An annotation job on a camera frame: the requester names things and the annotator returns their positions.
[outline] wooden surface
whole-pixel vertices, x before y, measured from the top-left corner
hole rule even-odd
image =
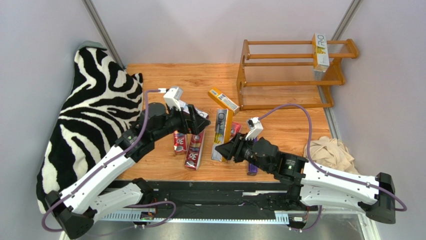
[[[155,150],[146,155],[132,168],[119,176],[119,179],[133,180],[144,178],[146,180],[168,181],[244,181],[244,182],[272,182],[273,176],[259,170],[256,176],[247,176],[247,162],[223,163],[211,160],[212,145],[214,140],[214,125],[216,111],[220,108],[207,92],[217,87],[234,102],[237,102],[237,73],[239,64],[130,64],[129,74],[143,74],[143,89],[169,88],[179,86],[183,89],[181,100],[207,112],[212,124],[206,128],[204,147],[202,150],[201,165],[198,170],[184,167],[185,155],[174,154],[173,136],[155,143]],[[305,93],[312,98],[318,94],[312,91]],[[163,94],[150,93],[149,102],[164,103]],[[260,117],[267,110],[240,111],[234,122],[242,124],[242,132],[248,130],[246,120]],[[330,136],[329,126],[322,108],[308,109],[313,121],[312,139],[321,136]],[[308,121],[305,114],[299,109],[282,109],[262,120],[265,128],[260,134],[272,144],[277,145],[283,152],[297,155],[303,154],[303,149],[308,138]]]

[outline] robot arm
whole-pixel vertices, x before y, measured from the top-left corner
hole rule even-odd
[[[161,103],[150,103],[149,111],[142,111],[139,122],[122,134],[95,167],[60,193],[51,191],[46,196],[50,208],[56,205],[52,213],[70,239],[81,237],[97,220],[112,212],[126,206],[151,202],[153,189],[142,178],[135,179],[118,190],[100,194],[122,172],[154,150],[155,141],[174,131],[198,135],[210,124],[209,120],[197,113],[193,105],[189,104],[187,110],[180,107],[178,100],[182,92],[179,87],[172,87],[165,93],[167,111],[166,106]],[[145,131],[139,137],[144,123]],[[134,146],[126,154],[116,158],[132,145]]]
[[[374,221],[395,223],[395,200],[379,189],[380,186],[392,194],[395,188],[392,177],[386,173],[377,176],[363,176],[342,172],[317,164],[318,170],[308,159],[291,153],[282,152],[278,146],[261,137],[253,139],[263,130],[257,117],[247,121],[249,133],[238,133],[231,141],[218,145],[215,149],[227,160],[236,163],[248,161],[275,179],[288,185],[285,197],[288,209],[296,206],[334,206],[363,212]],[[361,185],[341,178],[361,181]]]

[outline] zebra print fabric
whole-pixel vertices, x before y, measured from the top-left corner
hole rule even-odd
[[[141,113],[142,74],[128,75],[105,48],[99,43],[95,46],[80,48],[74,58],[72,91],[37,175],[36,195],[42,213],[47,210],[46,194],[60,192],[83,177]]]

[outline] beige cloth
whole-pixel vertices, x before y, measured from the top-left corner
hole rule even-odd
[[[303,156],[307,158],[307,145],[304,146]],[[312,160],[323,166],[344,171],[351,174],[359,174],[355,169],[354,160],[348,152],[348,148],[342,141],[336,138],[322,136],[319,140],[310,142],[310,156]]]

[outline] yellow toothpaste box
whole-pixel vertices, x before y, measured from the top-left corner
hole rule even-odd
[[[222,155],[215,150],[215,147],[230,141],[233,116],[234,113],[229,109],[218,109],[216,112],[214,142],[211,151],[212,160],[227,162],[227,159],[222,157]]]
[[[225,94],[223,94],[219,89],[213,87],[210,91],[208,91],[208,95],[211,99],[213,99],[217,104],[219,104],[222,108],[229,109],[233,112],[233,114],[237,114],[240,110],[240,106],[235,104],[231,99],[229,99]]]
[[[312,38],[313,70],[325,72],[330,67],[329,50],[325,34],[315,33]]]

